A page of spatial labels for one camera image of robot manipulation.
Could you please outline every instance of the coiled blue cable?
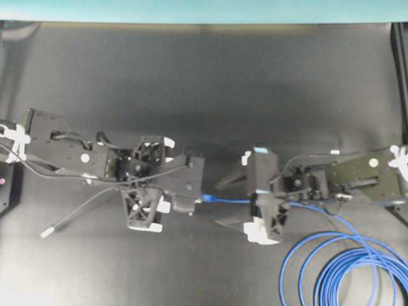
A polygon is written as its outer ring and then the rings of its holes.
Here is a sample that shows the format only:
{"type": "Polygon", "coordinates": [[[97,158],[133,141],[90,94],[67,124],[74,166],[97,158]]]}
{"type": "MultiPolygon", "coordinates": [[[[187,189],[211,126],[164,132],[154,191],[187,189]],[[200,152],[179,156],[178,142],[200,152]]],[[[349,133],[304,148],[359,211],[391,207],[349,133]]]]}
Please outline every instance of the coiled blue cable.
{"type": "MultiPolygon", "coordinates": [[[[293,207],[301,207],[309,210],[313,210],[320,213],[325,213],[323,209],[306,206],[296,202],[290,202],[293,207]]],[[[321,238],[321,237],[332,237],[329,240],[323,242],[321,245],[316,247],[306,258],[303,263],[299,281],[298,281],[298,290],[301,305],[305,305],[305,299],[302,293],[303,288],[303,276],[307,265],[310,263],[312,258],[324,247],[327,245],[333,244],[340,240],[351,239],[355,242],[358,242],[363,247],[356,249],[349,249],[344,252],[341,252],[335,256],[329,263],[325,266],[322,272],[319,275],[319,278],[316,282],[314,288],[314,306],[338,306],[339,305],[339,295],[340,288],[344,277],[355,268],[361,266],[372,266],[374,269],[374,287],[368,305],[372,305],[375,302],[377,296],[377,287],[378,287],[378,276],[377,276],[377,267],[383,268],[388,271],[391,281],[393,284],[393,305],[395,306],[397,301],[397,284],[395,278],[397,278],[402,288],[405,292],[408,293],[408,263],[398,255],[398,253],[393,250],[390,246],[370,237],[361,236],[346,220],[336,215],[336,218],[341,223],[345,224],[354,234],[349,235],[345,233],[339,233],[334,231],[328,231],[324,233],[318,233],[304,238],[298,242],[292,250],[286,256],[279,275],[279,294],[284,306],[287,305],[284,292],[284,274],[286,271],[286,266],[293,256],[293,254],[304,244],[310,242],[311,240],[321,238]],[[367,242],[377,244],[378,246],[386,249],[389,254],[378,251],[373,248],[367,242]]]]}

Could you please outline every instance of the white cable clip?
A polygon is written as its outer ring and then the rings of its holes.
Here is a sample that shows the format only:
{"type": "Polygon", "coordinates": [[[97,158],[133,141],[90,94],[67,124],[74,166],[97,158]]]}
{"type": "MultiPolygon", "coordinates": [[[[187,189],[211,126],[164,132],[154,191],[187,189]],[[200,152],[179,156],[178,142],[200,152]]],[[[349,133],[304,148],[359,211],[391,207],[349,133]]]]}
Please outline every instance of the white cable clip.
{"type": "Polygon", "coordinates": [[[394,159],[388,163],[392,168],[398,168],[404,180],[408,182],[408,153],[407,147],[392,145],[390,151],[394,154],[394,159]]]}
{"type": "MultiPolygon", "coordinates": [[[[27,159],[25,145],[31,142],[31,138],[29,135],[26,135],[24,126],[22,126],[21,124],[16,124],[15,126],[16,126],[15,129],[9,129],[4,124],[0,124],[0,138],[7,138],[13,140],[14,144],[13,147],[11,148],[11,151],[16,153],[17,156],[19,156],[23,161],[25,161],[27,159]]],[[[13,162],[16,163],[19,162],[20,159],[16,155],[9,153],[6,163],[11,164],[13,162]]]]}

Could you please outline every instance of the screw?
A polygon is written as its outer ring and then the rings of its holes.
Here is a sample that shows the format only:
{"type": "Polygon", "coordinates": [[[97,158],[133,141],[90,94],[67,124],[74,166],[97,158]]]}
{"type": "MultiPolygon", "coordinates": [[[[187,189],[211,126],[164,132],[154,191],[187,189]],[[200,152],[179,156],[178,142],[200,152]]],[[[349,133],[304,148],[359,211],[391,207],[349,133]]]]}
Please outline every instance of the screw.
{"type": "Polygon", "coordinates": [[[293,185],[295,185],[295,187],[300,187],[302,186],[302,181],[300,179],[295,179],[295,181],[293,182],[293,185]]]}

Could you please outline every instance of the black table surface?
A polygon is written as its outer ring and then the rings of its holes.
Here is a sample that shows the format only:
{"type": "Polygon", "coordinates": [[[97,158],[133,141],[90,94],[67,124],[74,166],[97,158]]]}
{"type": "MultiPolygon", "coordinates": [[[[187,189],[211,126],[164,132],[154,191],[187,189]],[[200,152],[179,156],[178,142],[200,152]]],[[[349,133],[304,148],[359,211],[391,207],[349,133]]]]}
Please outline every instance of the black table surface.
{"type": "MultiPolygon", "coordinates": [[[[108,25],[43,23],[24,41],[4,41],[0,114],[27,108],[64,115],[92,138],[105,130],[134,147],[166,135],[178,151],[207,159],[203,190],[253,143],[283,159],[299,153],[387,147],[401,141],[401,110],[389,24],[108,25]]],[[[19,206],[0,220],[0,299],[13,305],[280,305],[278,274],[301,237],[345,230],[294,209],[285,241],[250,244],[214,222],[246,207],[200,204],[193,216],[163,217],[163,232],[125,227],[118,194],[91,205],[64,231],[40,232],[98,191],[25,173],[19,206]]],[[[407,228],[357,197],[341,211],[361,233],[408,257],[407,228]]],[[[308,269],[305,294],[341,244],[308,269]]],[[[306,247],[288,269],[290,305],[306,247]]],[[[352,273],[342,305],[364,305],[370,269],[352,273]]],[[[381,277],[378,305],[392,292],[381,277]]]]}

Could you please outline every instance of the teal wall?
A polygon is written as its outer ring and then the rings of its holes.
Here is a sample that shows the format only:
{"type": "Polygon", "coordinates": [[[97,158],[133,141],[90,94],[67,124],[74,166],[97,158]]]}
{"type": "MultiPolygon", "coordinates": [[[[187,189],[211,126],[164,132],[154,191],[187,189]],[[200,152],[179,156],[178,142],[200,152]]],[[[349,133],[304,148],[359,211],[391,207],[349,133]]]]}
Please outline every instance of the teal wall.
{"type": "Polygon", "coordinates": [[[0,0],[0,19],[258,24],[408,20],[408,0],[0,0]]]}

